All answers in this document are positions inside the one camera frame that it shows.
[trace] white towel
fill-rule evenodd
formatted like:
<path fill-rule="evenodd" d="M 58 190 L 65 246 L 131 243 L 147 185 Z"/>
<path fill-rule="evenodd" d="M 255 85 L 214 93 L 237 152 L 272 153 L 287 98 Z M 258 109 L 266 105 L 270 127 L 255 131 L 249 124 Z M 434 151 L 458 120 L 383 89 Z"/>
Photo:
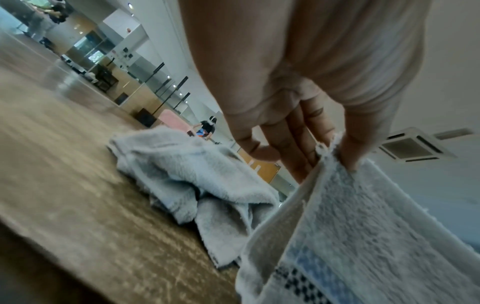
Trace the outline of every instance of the white towel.
<path fill-rule="evenodd" d="M 195 220 L 216 267 L 238 258 L 248 236 L 278 209 L 278 192 L 228 147 L 157 127 L 113 137 L 120 172 L 178 224 Z"/>
<path fill-rule="evenodd" d="M 331 152 L 241 259 L 242 303 L 480 303 L 479 255 L 373 163 L 350 174 Z"/>

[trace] ceiling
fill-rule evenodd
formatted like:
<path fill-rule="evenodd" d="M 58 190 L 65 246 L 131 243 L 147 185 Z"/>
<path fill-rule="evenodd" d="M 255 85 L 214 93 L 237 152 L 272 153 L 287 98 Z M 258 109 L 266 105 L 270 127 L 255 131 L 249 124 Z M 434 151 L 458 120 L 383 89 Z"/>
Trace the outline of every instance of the ceiling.
<path fill-rule="evenodd" d="M 197 86 L 197 97 L 205 98 L 208 105 L 211 102 L 208 99 L 212 97 L 205 93 L 206 87 L 195 71 L 176 0 L 131 2 L 135 15 L 142 21 L 169 69 L 196 73 L 193 88 Z M 127 2 L 119 0 L 119 3 L 126 9 Z M 433 1 L 427 21 L 424 65 L 403 98 L 393 131 L 417 127 L 435 134 L 466 127 L 479 134 L 479 11 L 478 0 Z M 325 111 L 341 131 L 344 125 L 342 108 L 329 102 Z M 381 153 L 370 157 L 417 202 L 429 207 L 443 223 L 448 223 L 448 228 L 464 239 L 480 244 L 480 235 L 476 233 L 480 231 L 480 224 L 472 222 L 473 218 L 480 217 L 480 138 L 472 135 L 441 143 L 458 158 L 397 164 Z M 289 182 L 293 181 L 284 169 L 281 175 Z"/>

